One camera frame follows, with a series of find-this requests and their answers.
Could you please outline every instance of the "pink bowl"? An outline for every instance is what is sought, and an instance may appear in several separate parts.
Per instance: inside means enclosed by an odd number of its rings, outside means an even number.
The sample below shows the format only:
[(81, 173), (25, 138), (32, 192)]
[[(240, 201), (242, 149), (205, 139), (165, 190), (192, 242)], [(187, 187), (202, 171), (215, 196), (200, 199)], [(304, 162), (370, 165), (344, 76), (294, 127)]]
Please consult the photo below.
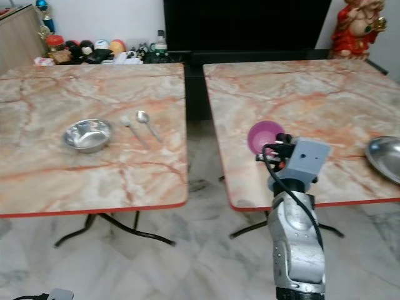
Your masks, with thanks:
[(250, 129), (247, 144), (254, 154), (262, 153), (263, 146), (274, 144), (279, 133), (285, 133), (285, 131), (278, 123), (272, 121), (259, 122)]

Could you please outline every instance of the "silver plate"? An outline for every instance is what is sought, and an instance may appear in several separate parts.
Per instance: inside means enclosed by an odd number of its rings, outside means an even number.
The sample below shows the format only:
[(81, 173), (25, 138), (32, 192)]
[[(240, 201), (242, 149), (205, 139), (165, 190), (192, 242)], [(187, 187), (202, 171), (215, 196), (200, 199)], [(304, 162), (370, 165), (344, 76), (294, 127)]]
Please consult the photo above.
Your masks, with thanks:
[(400, 184), (400, 139), (381, 136), (373, 139), (365, 150), (369, 162), (383, 175)]
[(111, 125), (102, 119), (82, 120), (72, 124), (63, 136), (64, 142), (82, 153), (95, 153), (111, 140)]

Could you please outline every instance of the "television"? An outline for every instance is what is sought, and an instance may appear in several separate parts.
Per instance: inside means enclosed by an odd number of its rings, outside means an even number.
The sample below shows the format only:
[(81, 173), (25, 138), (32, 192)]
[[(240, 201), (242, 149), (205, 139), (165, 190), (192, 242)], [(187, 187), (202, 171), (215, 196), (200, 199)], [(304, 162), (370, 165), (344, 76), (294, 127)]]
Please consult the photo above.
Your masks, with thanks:
[(170, 51), (314, 49), (331, 0), (164, 0)]

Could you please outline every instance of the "tiled floor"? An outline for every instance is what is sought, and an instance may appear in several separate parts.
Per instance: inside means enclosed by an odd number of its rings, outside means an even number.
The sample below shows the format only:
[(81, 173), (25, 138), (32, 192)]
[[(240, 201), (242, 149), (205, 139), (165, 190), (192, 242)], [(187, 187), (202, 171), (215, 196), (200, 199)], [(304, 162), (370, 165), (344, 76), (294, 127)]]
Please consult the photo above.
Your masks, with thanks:
[[(76, 300), (273, 300), (271, 237), (267, 228), (235, 240), (229, 233), (263, 219), (228, 205), (213, 127), (188, 128), (190, 199), (186, 206), (141, 215), (139, 229), (177, 241), (170, 247), (132, 236), (102, 219), (65, 243), (84, 216), (0, 219), (0, 300), (74, 291)], [(346, 233), (322, 232), (327, 300), (400, 299), (400, 205), (318, 209), (322, 223)], [(134, 213), (118, 213), (126, 223)]]

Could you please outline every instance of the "red figurine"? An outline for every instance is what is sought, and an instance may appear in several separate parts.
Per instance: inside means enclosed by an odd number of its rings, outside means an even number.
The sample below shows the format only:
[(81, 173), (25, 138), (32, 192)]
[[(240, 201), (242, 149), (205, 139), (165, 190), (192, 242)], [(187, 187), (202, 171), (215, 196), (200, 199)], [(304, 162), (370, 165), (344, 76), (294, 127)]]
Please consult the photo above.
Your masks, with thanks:
[(337, 27), (332, 36), (333, 59), (367, 59), (369, 44), (386, 30), (386, 19), (380, 11), (385, 0), (345, 0), (347, 6), (337, 15)]

